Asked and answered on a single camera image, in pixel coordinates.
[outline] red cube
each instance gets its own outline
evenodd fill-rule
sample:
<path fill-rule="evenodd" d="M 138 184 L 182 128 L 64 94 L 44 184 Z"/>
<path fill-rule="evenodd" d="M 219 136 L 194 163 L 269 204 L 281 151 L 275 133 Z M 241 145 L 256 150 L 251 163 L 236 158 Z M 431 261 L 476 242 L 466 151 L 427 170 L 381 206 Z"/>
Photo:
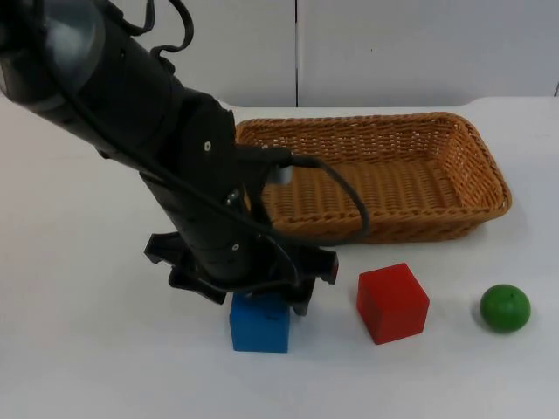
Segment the red cube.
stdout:
<path fill-rule="evenodd" d="M 422 333 L 429 297 L 407 264 L 359 276 L 357 310 L 377 345 Z"/>

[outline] blue cube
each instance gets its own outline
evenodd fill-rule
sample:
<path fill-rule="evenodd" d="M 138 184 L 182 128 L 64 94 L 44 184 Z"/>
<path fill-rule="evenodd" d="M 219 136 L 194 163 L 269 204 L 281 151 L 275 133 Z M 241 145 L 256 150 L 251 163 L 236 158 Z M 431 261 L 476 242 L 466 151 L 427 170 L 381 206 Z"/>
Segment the blue cube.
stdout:
<path fill-rule="evenodd" d="M 275 294 L 233 295 L 229 324 L 238 352 L 285 354 L 289 346 L 290 307 Z"/>

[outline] wicker basket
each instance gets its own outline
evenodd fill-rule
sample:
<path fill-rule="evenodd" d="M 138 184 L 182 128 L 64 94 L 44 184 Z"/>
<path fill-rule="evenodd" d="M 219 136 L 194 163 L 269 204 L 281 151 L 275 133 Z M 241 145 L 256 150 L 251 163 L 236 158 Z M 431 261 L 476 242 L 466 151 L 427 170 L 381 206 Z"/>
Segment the wicker basket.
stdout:
<path fill-rule="evenodd" d="M 510 191 L 479 133 L 451 113 L 307 120 L 249 120 L 238 142 L 291 148 L 333 165 L 365 201 L 367 243 L 446 240 L 504 215 Z M 343 238 L 360 227 L 354 204 L 320 170 L 263 195 L 290 235 Z"/>

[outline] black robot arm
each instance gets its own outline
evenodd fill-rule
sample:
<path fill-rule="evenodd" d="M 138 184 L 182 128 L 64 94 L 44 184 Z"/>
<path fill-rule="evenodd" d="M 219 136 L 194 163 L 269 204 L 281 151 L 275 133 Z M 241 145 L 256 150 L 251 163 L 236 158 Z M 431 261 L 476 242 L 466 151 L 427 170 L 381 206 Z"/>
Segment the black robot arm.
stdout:
<path fill-rule="evenodd" d="M 161 57 L 192 39 L 190 14 L 180 0 L 171 3 L 185 22 L 183 44 L 149 53 L 133 36 L 153 28 L 153 0 L 143 28 L 107 0 L 3 0 L 0 87 L 102 157 L 140 172 L 177 229 L 153 235 L 146 249 L 154 263 L 171 264 L 171 286 L 219 304 L 227 292 L 278 292 L 305 314 L 314 281 L 335 282 L 337 257 L 273 229 L 260 200 L 270 172 L 298 163 L 325 168 L 356 202 L 362 233 L 366 209 L 313 159 L 236 145 L 232 113 L 182 86 Z"/>

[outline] green sphere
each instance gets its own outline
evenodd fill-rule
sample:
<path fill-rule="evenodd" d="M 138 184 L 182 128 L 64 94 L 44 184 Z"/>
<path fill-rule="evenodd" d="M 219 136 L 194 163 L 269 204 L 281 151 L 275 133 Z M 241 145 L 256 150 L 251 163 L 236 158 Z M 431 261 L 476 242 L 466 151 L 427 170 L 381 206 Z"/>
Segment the green sphere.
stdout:
<path fill-rule="evenodd" d="M 495 332 L 510 333 L 521 329 L 530 318 L 530 301 L 512 285 L 496 285 L 481 297 L 482 319 Z"/>

